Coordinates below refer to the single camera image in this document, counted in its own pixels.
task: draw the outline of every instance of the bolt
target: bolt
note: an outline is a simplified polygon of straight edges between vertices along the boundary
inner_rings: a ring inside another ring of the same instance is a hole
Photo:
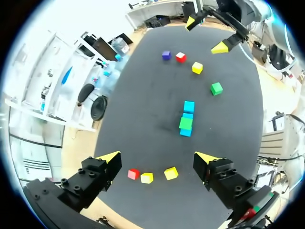
[[[90,177],[95,177],[95,173],[90,172],[90,173],[89,173],[89,176],[90,176]]]
[[[84,173],[85,173],[85,170],[83,170],[82,168],[79,168],[79,169],[78,169],[78,173],[79,173],[79,174],[84,174]]]
[[[221,177],[221,178],[224,178],[224,177],[226,177],[226,176],[227,176],[226,173],[220,173],[220,177]]]
[[[243,190],[243,188],[241,186],[235,186],[235,192],[239,193],[241,190]]]
[[[63,178],[63,179],[61,179],[61,184],[62,185],[68,185],[69,182],[68,182],[68,180],[66,178]]]
[[[76,193],[78,193],[78,192],[80,192],[81,187],[78,186],[78,185],[76,185],[76,186],[74,186],[73,190],[74,190]]]
[[[252,184],[254,184],[254,180],[250,179],[250,180],[248,180],[248,183],[252,185]]]

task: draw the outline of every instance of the green cube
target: green cube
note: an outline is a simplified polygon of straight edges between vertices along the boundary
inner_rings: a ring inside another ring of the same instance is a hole
[[[181,118],[179,128],[184,130],[190,130],[192,128],[193,120],[190,118]]]
[[[223,87],[220,85],[220,83],[214,83],[211,85],[211,91],[213,95],[218,95],[223,92]]]

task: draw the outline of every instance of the white shelf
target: white shelf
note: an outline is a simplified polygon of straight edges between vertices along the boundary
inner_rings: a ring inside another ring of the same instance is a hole
[[[43,41],[39,43],[40,49],[35,54],[31,55],[30,50],[25,48],[28,46],[22,47],[16,54],[17,57],[12,66],[18,71],[26,70],[27,76],[21,77],[20,80],[15,80],[14,76],[11,76],[13,80],[10,80],[6,86],[7,88],[15,86],[15,91],[18,92],[14,93],[11,89],[8,94],[10,99],[7,99],[5,103],[25,114],[48,122],[95,131],[92,128],[91,106],[87,104],[88,101],[85,101],[86,106],[78,109],[77,100],[82,87],[92,83],[92,77],[98,76],[101,67],[95,66],[95,63],[98,58],[105,60],[104,57],[82,38],[67,42],[67,39],[59,34],[52,32],[46,34],[48,36],[44,35]],[[78,50],[80,45],[84,45],[95,55],[86,56]],[[67,81],[62,84],[66,72],[71,67]],[[52,70],[52,77],[48,75],[49,69]],[[44,86],[50,88],[43,100],[41,92]]]
[[[71,64],[73,64],[70,66],[73,66],[73,68],[67,82],[61,86],[61,92],[56,99],[54,115],[65,121],[72,119],[78,95],[97,60],[97,56],[94,56],[91,60],[82,58],[79,54],[72,57]]]
[[[61,75],[67,59],[71,56],[71,47],[55,37],[46,48],[40,58],[25,89],[24,102],[31,104],[36,110],[41,108],[41,92],[44,86],[55,87],[58,75]],[[53,77],[48,76],[48,70],[52,69]]]
[[[49,92],[46,96],[46,99],[45,99],[45,106],[44,106],[44,110],[43,110],[44,115],[47,115],[47,113],[48,113],[48,110],[51,105],[52,96],[53,96],[53,93],[55,92],[56,86],[61,83],[62,78],[64,77],[64,75],[66,73],[66,72],[64,72],[64,69],[66,66],[66,63],[64,61],[71,58],[73,53],[77,50],[79,44],[80,43],[77,42],[72,48],[70,48],[70,50],[64,55],[61,67],[58,69],[58,71],[54,72],[53,83],[52,83],[52,85],[49,89]]]
[[[19,104],[24,97],[29,78],[32,76],[41,56],[43,56],[46,47],[54,38],[55,33],[47,30],[41,31],[39,39],[29,39],[24,42],[16,56],[10,58],[5,76],[4,92],[8,96],[16,98]]]

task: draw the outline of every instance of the yellow cube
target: yellow cube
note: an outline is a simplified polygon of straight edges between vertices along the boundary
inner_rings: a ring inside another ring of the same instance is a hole
[[[198,62],[195,62],[192,66],[192,71],[194,73],[197,73],[198,75],[202,72],[203,70],[203,65],[198,63]]]
[[[153,173],[143,173],[141,175],[141,182],[144,184],[150,184],[153,182]]]
[[[167,180],[175,179],[178,177],[178,171],[176,167],[168,168],[164,171],[164,174]]]

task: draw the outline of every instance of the black table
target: black table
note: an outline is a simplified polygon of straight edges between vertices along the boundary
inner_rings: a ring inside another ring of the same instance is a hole
[[[95,157],[120,150],[122,169],[99,198],[114,211],[145,229],[215,229],[227,210],[208,192],[193,170],[195,151],[227,157],[249,178],[255,167],[263,128],[263,103],[258,72],[239,47],[212,55],[210,49],[232,33],[196,27],[163,27],[149,31],[131,56],[109,101]],[[164,62],[162,52],[173,58]],[[187,62],[175,55],[183,52]],[[204,65],[200,75],[194,62]],[[212,96],[210,86],[224,91]],[[195,101],[191,137],[179,134],[185,100]],[[164,170],[175,166],[176,179]],[[142,184],[127,178],[130,168],[152,172]]]

